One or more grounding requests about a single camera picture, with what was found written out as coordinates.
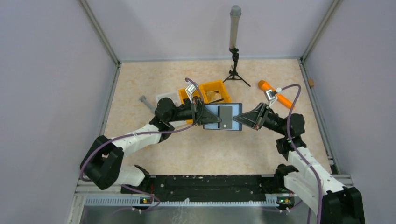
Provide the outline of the wooden blocks in bin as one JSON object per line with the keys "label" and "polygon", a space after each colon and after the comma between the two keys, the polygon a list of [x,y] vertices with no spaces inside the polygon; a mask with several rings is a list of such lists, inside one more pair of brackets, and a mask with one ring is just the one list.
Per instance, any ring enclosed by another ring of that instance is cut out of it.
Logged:
{"label": "wooden blocks in bin", "polygon": [[224,101],[224,98],[220,94],[219,91],[208,91],[206,92],[206,97],[208,99],[208,103],[221,103]]}

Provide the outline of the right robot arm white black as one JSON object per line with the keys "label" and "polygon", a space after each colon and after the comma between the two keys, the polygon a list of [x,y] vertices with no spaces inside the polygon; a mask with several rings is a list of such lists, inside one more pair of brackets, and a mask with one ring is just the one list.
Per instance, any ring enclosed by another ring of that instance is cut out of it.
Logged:
{"label": "right robot arm white black", "polygon": [[279,154],[289,162],[275,172],[274,187],[297,196],[317,216],[318,224],[363,224],[365,216],[362,195],[356,187],[348,188],[330,174],[302,141],[305,120],[302,114],[289,113],[286,118],[264,103],[234,116],[234,121],[254,130],[265,127],[284,137],[276,140]]}

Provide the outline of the grey plastic bolt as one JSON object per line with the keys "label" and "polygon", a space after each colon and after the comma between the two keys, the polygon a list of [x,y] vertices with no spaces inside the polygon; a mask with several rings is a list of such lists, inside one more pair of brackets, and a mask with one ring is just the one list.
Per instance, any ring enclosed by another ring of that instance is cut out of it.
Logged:
{"label": "grey plastic bolt", "polygon": [[150,109],[150,111],[151,111],[152,113],[155,113],[156,107],[155,107],[154,105],[152,105],[149,101],[147,101],[147,99],[146,99],[146,97],[145,97],[144,95],[140,96],[140,97],[139,97],[139,100],[140,100],[142,103],[144,103],[144,105],[146,105],[146,107],[147,107],[148,109]]}

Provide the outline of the white plastic bin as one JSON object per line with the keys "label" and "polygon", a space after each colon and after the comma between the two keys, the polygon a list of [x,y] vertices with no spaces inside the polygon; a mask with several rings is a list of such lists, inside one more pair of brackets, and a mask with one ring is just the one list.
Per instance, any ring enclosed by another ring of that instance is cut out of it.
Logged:
{"label": "white plastic bin", "polygon": [[178,91],[158,94],[156,95],[156,102],[158,103],[162,98],[170,98],[176,106],[179,106],[181,103]]}

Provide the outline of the dark grey credit card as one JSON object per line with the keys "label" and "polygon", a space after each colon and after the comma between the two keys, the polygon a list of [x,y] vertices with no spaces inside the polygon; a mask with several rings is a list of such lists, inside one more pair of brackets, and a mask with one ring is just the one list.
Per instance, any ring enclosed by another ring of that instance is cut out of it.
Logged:
{"label": "dark grey credit card", "polygon": [[231,130],[233,124],[233,108],[231,106],[219,106],[219,117],[222,121],[218,123],[218,128]]}

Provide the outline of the yellow plastic bin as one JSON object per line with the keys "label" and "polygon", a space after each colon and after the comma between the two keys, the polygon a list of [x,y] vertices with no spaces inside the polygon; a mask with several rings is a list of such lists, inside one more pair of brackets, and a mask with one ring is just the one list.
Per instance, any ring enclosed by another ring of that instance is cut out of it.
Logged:
{"label": "yellow plastic bin", "polygon": [[[184,103],[186,102],[186,100],[189,99],[187,93],[185,92],[185,88],[179,89],[177,92],[178,92],[178,94],[179,94],[180,104],[184,104]],[[193,95],[192,95],[192,96],[193,96],[193,97],[198,97],[198,98],[200,98],[199,92],[200,92],[200,91],[195,90],[195,91],[193,92]]]}
{"label": "yellow plastic bin", "polygon": [[199,89],[207,104],[232,102],[222,80],[202,83],[199,85]]}

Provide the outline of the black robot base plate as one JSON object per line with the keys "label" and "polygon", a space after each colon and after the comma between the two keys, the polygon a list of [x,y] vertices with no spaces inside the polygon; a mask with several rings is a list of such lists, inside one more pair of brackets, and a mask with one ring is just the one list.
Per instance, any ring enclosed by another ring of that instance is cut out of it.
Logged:
{"label": "black robot base plate", "polygon": [[273,175],[156,175],[137,190],[152,193],[165,202],[260,202],[272,194],[290,195]]}

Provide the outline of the yellow plastic bin right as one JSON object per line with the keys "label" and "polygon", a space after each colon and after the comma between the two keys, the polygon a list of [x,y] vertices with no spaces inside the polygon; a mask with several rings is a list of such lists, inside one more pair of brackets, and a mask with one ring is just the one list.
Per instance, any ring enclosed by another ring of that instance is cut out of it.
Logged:
{"label": "yellow plastic bin right", "polygon": [[232,102],[222,80],[202,83],[199,85],[199,89],[207,104]]}

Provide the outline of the grey microphone on stand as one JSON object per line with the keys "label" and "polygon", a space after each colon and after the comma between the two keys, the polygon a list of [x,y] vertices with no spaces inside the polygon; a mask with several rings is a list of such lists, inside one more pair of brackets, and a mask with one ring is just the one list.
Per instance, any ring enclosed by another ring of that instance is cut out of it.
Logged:
{"label": "grey microphone on stand", "polygon": [[231,18],[230,41],[229,41],[230,49],[236,48],[240,17],[241,17],[241,7],[238,5],[232,6],[230,11],[230,18]]}

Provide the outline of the blue leather card holder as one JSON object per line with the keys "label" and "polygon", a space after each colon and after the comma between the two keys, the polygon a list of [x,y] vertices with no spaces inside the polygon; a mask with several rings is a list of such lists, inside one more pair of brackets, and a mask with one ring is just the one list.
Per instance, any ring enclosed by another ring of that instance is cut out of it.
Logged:
{"label": "blue leather card holder", "polygon": [[206,104],[205,109],[220,118],[219,122],[203,125],[206,130],[241,131],[242,124],[234,117],[242,114],[242,103]]}

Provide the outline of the yellow plastic bin left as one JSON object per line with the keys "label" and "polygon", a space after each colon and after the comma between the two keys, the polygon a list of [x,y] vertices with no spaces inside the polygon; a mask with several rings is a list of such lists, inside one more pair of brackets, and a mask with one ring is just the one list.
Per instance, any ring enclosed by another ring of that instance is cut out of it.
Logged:
{"label": "yellow plastic bin left", "polygon": [[[179,94],[180,104],[184,104],[184,103],[186,102],[186,100],[189,99],[187,93],[185,92],[185,88],[179,89],[177,92],[178,92],[178,94]],[[193,97],[198,97],[198,98],[200,98],[199,92],[200,92],[200,91],[195,90],[195,91],[193,92],[193,95],[192,95],[192,96],[193,96]]]}

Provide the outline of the black tripod stand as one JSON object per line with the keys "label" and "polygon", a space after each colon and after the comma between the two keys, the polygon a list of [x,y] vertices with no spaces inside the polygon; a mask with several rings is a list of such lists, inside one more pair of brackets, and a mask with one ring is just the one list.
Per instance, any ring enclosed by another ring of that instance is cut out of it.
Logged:
{"label": "black tripod stand", "polygon": [[225,82],[227,80],[243,81],[248,87],[251,87],[251,85],[245,79],[243,79],[237,71],[238,61],[239,61],[239,49],[238,48],[230,48],[229,51],[232,54],[233,65],[231,66],[231,69],[228,72],[228,74],[229,74],[228,77],[225,78],[223,80],[223,82]]}

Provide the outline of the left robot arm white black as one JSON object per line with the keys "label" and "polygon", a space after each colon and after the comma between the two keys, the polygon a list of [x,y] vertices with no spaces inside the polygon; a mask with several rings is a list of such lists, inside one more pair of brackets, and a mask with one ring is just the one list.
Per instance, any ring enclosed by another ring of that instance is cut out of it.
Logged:
{"label": "left robot arm white black", "polygon": [[93,182],[100,190],[115,184],[132,186],[137,192],[149,189],[148,173],[135,165],[122,169],[123,159],[147,146],[159,144],[178,132],[172,122],[192,120],[195,125],[219,123],[221,118],[206,109],[200,98],[176,106],[170,98],[158,101],[153,119],[131,133],[107,138],[97,137],[80,165],[80,179]]}

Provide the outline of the small wooden piece on rail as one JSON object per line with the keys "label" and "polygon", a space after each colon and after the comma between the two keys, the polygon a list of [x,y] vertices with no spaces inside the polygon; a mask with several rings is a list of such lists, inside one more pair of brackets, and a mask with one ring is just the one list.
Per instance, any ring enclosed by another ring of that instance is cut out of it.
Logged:
{"label": "small wooden piece on rail", "polygon": [[308,78],[307,82],[308,82],[308,85],[309,85],[310,88],[312,88],[315,85],[312,78]]}

